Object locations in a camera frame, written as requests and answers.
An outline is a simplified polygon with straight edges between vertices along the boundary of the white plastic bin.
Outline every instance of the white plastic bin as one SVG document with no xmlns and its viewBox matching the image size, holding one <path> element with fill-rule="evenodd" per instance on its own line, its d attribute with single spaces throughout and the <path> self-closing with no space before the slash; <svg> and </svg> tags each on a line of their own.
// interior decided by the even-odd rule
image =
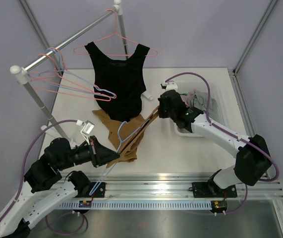
<svg viewBox="0 0 283 238">
<path fill-rule="evenodd" d="M 194 79 L 193 77 L 190 78 L 181 78 L 174 80 L 178 87 L 178 93 L 188 93 L 193 90 L 200 91 L 202 93 L 207 93 L 207 86 L 203 80 L 200 78 Z M 211 99 L 214 99 L 217 104 L 217 113 L 214 114 L 215 118 L 213 120 L 217 121 L 218 123 L 228 127 L 228 119 L 226 117 L 225 106 L 222 101 L 221 91 L 217 85 L 217 83 L 209 81 L 208 82 L 211 89 Z M 174 130 L 179 136 L 188 136 L 188 137 L 202 137 L 199 134 L 190 133 L 185 129 L 180 129 L 174 123 Z"/>
</svg>

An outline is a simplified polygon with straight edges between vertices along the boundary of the black tank top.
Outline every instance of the black tank top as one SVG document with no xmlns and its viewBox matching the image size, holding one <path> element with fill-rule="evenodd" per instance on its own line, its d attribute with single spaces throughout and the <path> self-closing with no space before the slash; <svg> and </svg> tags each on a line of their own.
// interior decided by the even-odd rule
<svg viewBox="0 0 283 238">
<path fill-rule="evenodd" d="M 142 109 L 141 94 L 146 91 L 142 67 L 149 47 L 137 45 L 135 53 L 127 60 L 114 60 L 104 55 L 94 42 L 85 46 L 90 54 L 94 71 L 95 84 L 117 95 L 110 102 L 97 100 L 98 105 L 112 120 L 130 121 L 138 116 Z"/>
</svg>

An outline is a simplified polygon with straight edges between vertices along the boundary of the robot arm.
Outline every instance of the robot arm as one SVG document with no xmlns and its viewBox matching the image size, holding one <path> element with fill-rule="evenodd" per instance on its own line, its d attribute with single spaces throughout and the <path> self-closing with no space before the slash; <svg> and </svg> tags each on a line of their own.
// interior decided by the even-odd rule
<svg viewBox="0 0 283 238">
<path fill-rule="evenodd" d="M 248 141 L 269 155 L 266 142 L 261 136 L 249 137 L 215 121 L 213 121 L 215 126 L 212 126 L 202 110 L 195 107 L 188 108 L 181 96 L 173 89 L 163 93 L 159 102 L 160 118 L 171 118 L 179 128 L 210 139 L 236 158 L 234 166 L 217 171 L 208 181 L 209 189 L 213 194 L 216 194 L 217 190 L 241 182 L 253 186 L 271 166 L 271 162 L 259 151 L 241 141 L 241 139 Z M 224 131 L 236 135 L 239 139 L 233 138 Z"/>
<path fill-rule="evenodd" d="M 18 200 L 16 194 L 0 212 L 0 237 L 25 238 L 30 230 L 64 201 L 86 196 L 91 182 L 81 171 L 73 172 L 61 187 L 44 196 L 62 177 L 59 171 L 91 162 L 99 167 L 120 157 L 115 151 L 101 145 L 95 136 L 88 136 L 94 125 L 86 122 L 81 130 L 85 141 L 71 148 L 65 138 L 54 139 L 24 175 Z"/>
</svg>

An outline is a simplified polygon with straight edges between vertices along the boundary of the white table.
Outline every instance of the white table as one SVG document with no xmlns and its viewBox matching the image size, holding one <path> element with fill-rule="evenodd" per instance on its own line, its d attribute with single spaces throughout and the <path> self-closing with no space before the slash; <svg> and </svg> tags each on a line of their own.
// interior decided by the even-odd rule
<svg viewBox="0 0 283 238">
<path fill-rule="evenodd" d="M 92 83 L 94 82 L 95 74 L 92 69 L 76 69 L 71 71 Z M 164 90 L 161 89 L 160 83 L 170 76 L 185 71 L 198 73 L 205 77 L 207 81 L 213 81 L 218 84 L 224 101 L 229 127 L 237 132 L 246 133 L 226 68 L 144 69 L 144 81 L 148 92 L 154 96 L 154 100 L 149 102 L 142 97 L 142 116 L 146 118 L 158 105 L 157 97 L 164 92 Z M 75 76 L 69 74 L 65 74 L 64 76 L 69 80 L 87 85 L 87 83 Z M 191 80 L 200 80 L 192 75 L 182 77 L 188 77 Z M 65 80 L 62 80 L 61 84 L 72 85 Z M 62 88 L 60 88 L 59 91 L 69 92 Z M 95 135 L 98 141 L 104 146 L 114 149 L 113 145 L 108 140 L 107 128 L 92 113 L 92 110 L 98 109 L 99 106 L 95 100 L 58 94 L 53 108 L 53 115 L 58 121 L 63 119 L 90 120 L 95 124 L 95 128 L 91 134 Z M 74 123 L 64 123 L 61 126 L 66 134 L 72 137 L 76 142 L 83 142 L 84 139 L 79 133 L 80 128 Z M 52 139 L 51 136 L 46 135 L 42 150 L 49 145 Z M 203 137 L 180 137 L 175 133 L 173 123 L 170 119 L 160 118 L 157 118 L 146 129 L 144 138 L 138 147 L 137 156 L 138 159 L 132 163 L 118 163 L 110 174 L 112 176 L 138 176 L 149 174 L 182 175 L 188 173 L 210 174 L 235 163 L 235 159 L 228 152 L 210 140 Z M 85 173 L 100 174 L 104 169 L 105 166 L 96 169 L 91 163 L 86 163 L 70 168 L 67 171 L 81 170 Z"/>
</svg>

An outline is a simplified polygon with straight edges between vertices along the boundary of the gray wall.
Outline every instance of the gray wall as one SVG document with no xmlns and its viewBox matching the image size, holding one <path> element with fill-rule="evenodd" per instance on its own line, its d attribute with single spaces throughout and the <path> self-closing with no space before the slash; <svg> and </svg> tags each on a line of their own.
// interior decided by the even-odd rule
<svg viewBox="0 0 283 238">
<path fill-rule="evenodd" d="M 103 14 L 113 0 L 28 0 L 51 45 Z M 270 0 L 123 0 L 127 37 L 156 48 L 145 67 L 233 68 Z M 63 50 L 69 68 L 92 68 L 73 48 L 109 35 L 111 16 Z M 105 53 L 122 53 L 119 37 L 100 42 Z M 129 45 L 130 52 L 135 46 Z"/>
<path fill-rule="evenodd" d="M 17 1 L 0 0 L 0 211 L 18 189 L 21 162 L 46 118 L 9 68 L 24 66 L 43 51 Z M 49 62 L 36 70 L 49 69 Z M 50 105 L 52 94 L 40 93 Z M 29 163 L 36 159 L 39 144 Z"/>
<path fill-rule="evenodd" d="M 238 74 L 257 132 L 266 138 L 283 184 L 283 1 Z"/>
</svg>

